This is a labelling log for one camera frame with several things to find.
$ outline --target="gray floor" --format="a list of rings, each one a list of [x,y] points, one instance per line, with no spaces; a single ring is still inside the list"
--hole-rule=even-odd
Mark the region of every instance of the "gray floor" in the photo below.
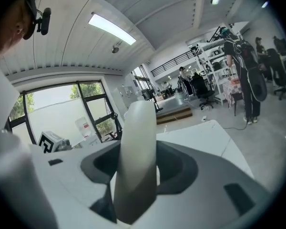
[[[234,140],[243,153],[255,178],[269,191],[275,191],[281,184],[286,174],[286,95],[282,101],[273,95],[273,87],[267,84],[268,96],[261,104],[261,115],[259,122],[248,125],[245,130],[226,129],[226,132]],[[169,111],[178,106],[188,104],[183,101],[183,96],[178,94],[175,98],[166,102],[159,102],[163,111]],[[244,104],[237,102],[236,116],[234,107],[228,109],[224,106],[214,104],[214,109],[201,111],[200,99],[194,99],[189,105],[193,110],[193,116],[158,125],[158,133],[173,131],[201,123],[204,115],[207,119],[216,120],[222,127],[244,128]]]

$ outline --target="floor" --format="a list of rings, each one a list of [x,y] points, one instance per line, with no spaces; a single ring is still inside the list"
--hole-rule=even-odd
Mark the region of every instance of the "floor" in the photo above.
[[[261,104],[259,122],[248,125],[245,130],[226,129],[226,132],[234,140],[249,164],[255,179],[270,192],[274,192],[281,184],[286,174],[286,95],[282,101],[273,95],[273,86],[268,83],[268,96]],[[162,111],[169,111],[181,105],[189,105],[183,101],[182,94],[176,94],[165,102],[158,102]],[[213,104],[214,109],[199,108],[200,99],[191,99],[189,105],[193,116],[186,119],[157,126],[157,132],[167,132],[182,129],[202,122],[202,117],[208,120],[216,120],[223,128],[245,127],[244,104],[237,102],[236,116],[234,106],[230,109],[228,104]]]

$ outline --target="white shelving unit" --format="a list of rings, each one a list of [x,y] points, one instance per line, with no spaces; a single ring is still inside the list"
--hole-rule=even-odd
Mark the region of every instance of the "white shelving unit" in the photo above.
[[[224,104],[225,97],[224,97],[224,93],[221,90],[220,86],[222,84],[228,82],[228,79],[227,78],[220,79],[218,77],[218,73],[222,73],[224,70],[229,69],[229,67],[226,66],[224,68],[221,68],[220,70],[214,71],[213,66],[212,66],[212,62],[214,62],[214,60],[218,60],[220,58],[225,59],[226,56],[225,56],[225,53],[223,52],[223,53],[220,53],[218,55],[210,57],[210,50],[219,48],[224,43],[225,43],[225,41],[223,39],[216,40],[214,42],[199,43],[198,44],[197,54],[198,54],[200,60],[202,61],[203,65],[201,65],[199,63],[199,60],[196,59],[197,60],[197,64],[198,64],[198,66],[199,66],[201,71],[205,72],[205,70],[206,70],[205,65],[206,64],[208,64],[208,66],[211,68],[212,72],[209,72],[207,74],[207,76],[213,75],[213,79],[215,80],[215,82],[214,82],[214,91],[215,91],[215,89],[217,87],[218,92],[219,92],[217,95],[214,96],[214,98],[215,98],[215,100],[219,101],[221,103],[221,105]]]

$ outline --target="tree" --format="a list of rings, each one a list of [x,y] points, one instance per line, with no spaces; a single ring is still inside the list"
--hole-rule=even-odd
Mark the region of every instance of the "tree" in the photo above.
[[[27,98],[27,106],[28,111],[34,110],[34,99],[33,99],[34,93],[26,94]],[[23,97],[22,95],[17,99],[11,113],[10,113],[10,119],[15,120],[21,116],[24,116],[24,109],[23,109]]]
[[[84,83],[80,84],[80,87],[82,90],[82,95],[84,97],[103,94],[103,90],[100,83]],[[77,85],[73,85],[71,88],[70,98],[75,99],[79,97],[80,95],[77,91]],[[112,119],[110,118],[108,120],[103,121],[102,123],[99,123],[97,125],[97,129],[100,132],[101,136],[105,137],[106,134],[110,133],[113,130]]]

